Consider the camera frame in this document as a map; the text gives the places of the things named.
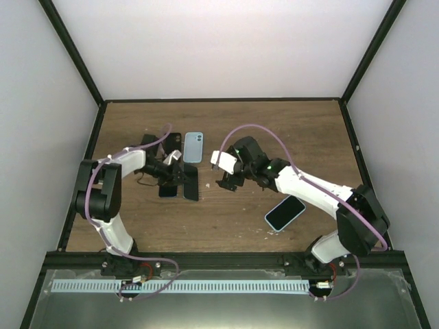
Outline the dark green phone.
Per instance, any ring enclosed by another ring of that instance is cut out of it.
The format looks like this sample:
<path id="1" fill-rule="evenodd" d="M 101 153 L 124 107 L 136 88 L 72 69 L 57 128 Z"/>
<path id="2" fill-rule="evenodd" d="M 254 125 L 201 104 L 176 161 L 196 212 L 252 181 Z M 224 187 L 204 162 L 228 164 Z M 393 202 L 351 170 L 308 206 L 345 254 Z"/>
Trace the dark green phone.
<path id="1" fill-rule="evenodd" d="M 199 201 L 199 188 L 198 188 L 198 168 L 184 163 L 184 174 L 187 180 L 183 184 L 183 197 L 185 199 L 198 202 Z"/>

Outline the blue phone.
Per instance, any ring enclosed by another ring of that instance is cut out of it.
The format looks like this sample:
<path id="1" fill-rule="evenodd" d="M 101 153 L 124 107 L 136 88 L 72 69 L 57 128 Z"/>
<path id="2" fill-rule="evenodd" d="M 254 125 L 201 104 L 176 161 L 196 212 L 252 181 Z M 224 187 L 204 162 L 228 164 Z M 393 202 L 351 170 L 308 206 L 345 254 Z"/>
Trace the blue phone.
<path id="1" fill-rule="evenodd" d="M 175 198 L 178 195 L 177 186 L 159 186 L 158 196 L 161 198 Z"/>

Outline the black phone case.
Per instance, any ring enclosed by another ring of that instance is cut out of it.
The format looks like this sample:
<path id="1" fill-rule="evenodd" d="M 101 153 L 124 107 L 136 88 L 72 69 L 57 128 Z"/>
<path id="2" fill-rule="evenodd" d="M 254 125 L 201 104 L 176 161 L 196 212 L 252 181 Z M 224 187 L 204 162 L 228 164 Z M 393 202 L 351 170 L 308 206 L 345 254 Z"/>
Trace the black phone case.
<path id="1" fill-rule="evenodd" d="M 163 142 L 162 160 L 165 160 L 171 152 L 182 151 L 182 135 L 180 132 L 172 132 Z"/>

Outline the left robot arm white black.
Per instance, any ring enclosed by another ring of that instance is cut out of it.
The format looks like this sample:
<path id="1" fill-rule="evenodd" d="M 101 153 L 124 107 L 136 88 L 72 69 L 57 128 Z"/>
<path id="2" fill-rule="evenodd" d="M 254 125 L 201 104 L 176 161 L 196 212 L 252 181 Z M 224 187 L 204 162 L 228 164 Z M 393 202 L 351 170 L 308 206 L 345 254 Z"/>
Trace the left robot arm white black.
<path id="1" fill-rule="evenodd" d="M 180 166 L 181 142 L 179 133 L 168 132 L 160 138 L 146 134 L 139 145 L 80 163 L 71 205 L 104 242 L 103 271 L 131 277 L 142 265 L 153 263 L 139 259 L 137 243 L 121 220 L 122 180 L 132 173 L 146 174 L 156 179 L 159 191 L 175 190 L 188 183 L 189 178 Z"/>

